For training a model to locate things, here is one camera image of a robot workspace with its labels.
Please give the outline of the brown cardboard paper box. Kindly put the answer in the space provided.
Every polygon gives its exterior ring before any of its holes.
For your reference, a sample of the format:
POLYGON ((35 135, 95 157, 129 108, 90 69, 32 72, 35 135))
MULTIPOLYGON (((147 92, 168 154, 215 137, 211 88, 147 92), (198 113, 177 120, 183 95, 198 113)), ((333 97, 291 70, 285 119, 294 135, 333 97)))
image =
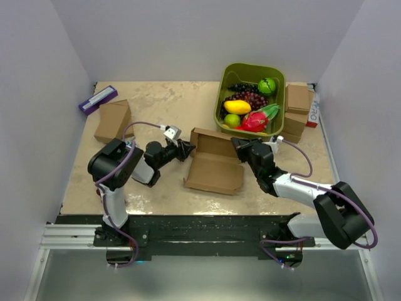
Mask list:
POLYGON ((213 130, 194 128, 190 143, 192 163, 184 186, 201 191, 236 195, 241 189, 244 168, 231 141, 232 136, 213 130))

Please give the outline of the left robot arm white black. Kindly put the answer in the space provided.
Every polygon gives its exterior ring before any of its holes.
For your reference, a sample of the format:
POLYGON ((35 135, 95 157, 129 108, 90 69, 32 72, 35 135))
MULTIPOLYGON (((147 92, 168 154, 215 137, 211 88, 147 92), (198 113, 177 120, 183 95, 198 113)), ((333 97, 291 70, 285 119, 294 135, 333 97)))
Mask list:
POLYGON ((101 240, 110 240, 116 246, 126 243, 133 246, 125 207, 126 183, 133 179, 153 187, 162 167, 175 159, 184 162, 195 150, 189 141, 165 141, 165 146, 157 141, 149 142, 142 150, 135 144, 129 147, 124 141, 113 139, 90 159, 88 173, 102 198, 103 223, 95 231, 101 240))

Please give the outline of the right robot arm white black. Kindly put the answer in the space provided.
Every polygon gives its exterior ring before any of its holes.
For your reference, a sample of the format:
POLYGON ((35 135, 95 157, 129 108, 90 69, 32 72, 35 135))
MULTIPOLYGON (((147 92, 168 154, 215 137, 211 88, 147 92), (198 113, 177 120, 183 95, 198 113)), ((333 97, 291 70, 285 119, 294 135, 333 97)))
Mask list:
POLYGON ((309 206, 314 216, 298 214, 279 231, 286 246, 308 238, 326 238, 345 250, 351 245, 372 249, 378 244, 375 222, 352 187, 343 181, 320 184, 307 175, 280 169, 274 154, 283 141, 281 136, 271 142, 261 139, 231 140, 238 159, 248 163, 261 190, 277 198, 286 198, 309 206))

